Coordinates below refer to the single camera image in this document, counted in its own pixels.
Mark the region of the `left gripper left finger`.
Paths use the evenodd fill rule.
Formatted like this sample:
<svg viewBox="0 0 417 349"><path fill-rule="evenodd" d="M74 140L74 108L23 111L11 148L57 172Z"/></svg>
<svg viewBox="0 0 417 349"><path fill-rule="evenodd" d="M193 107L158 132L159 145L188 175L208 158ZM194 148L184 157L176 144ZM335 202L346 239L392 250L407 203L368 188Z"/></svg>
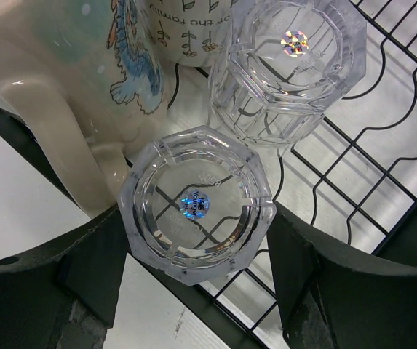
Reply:
<svg viewBox="0 0 417 349"><path fill-rule="evenodd" d="M102 348L127 256L117 207L0 260L0 348Z"/></svg>

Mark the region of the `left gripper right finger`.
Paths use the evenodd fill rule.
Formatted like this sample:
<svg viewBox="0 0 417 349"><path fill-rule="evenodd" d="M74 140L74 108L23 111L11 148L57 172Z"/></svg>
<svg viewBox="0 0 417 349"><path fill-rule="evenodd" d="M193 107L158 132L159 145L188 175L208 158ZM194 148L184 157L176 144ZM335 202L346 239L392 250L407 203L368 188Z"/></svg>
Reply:
<svg viewBox="0 0 417 349"><path fill-rule="evenodd" d="M290 348L417 348L417 267L355 249L283 206L267 242Z"/></svg>

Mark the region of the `clear faceted glass front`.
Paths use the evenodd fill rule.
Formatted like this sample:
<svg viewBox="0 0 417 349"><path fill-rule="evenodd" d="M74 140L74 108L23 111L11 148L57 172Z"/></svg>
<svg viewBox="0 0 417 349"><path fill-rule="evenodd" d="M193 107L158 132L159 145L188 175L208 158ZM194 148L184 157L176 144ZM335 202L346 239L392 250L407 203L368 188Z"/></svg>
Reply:
<svg viewBox="0 0 417 349"><path fill-rule="evenodd" d="M206 126L144 146L117 202L132 256L188 286L247 268L277 212L259 154Z"/></svg>

